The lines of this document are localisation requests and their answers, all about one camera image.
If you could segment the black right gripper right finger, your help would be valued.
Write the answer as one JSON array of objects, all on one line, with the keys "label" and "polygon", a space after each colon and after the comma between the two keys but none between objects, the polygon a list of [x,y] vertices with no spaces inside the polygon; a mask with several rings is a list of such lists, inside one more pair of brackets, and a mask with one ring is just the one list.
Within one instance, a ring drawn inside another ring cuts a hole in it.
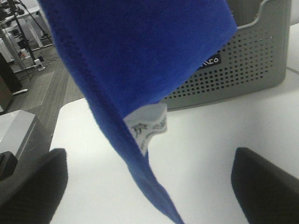
[{"label": "black right gripper right finger", "polygon": [[299,222],[299,180],[254,151],[236,149],[231,184],[248,223]]}]

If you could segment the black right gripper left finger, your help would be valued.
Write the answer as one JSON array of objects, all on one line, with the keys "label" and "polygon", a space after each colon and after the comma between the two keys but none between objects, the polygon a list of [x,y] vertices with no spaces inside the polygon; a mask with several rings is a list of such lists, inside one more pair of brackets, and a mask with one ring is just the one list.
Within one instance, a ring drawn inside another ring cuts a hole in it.
[{"label": "black right gripper left finger", "polygon": [[26,164],[0,182],[2,224],[48,224],[68,183],[67,157],[56,148]]}]

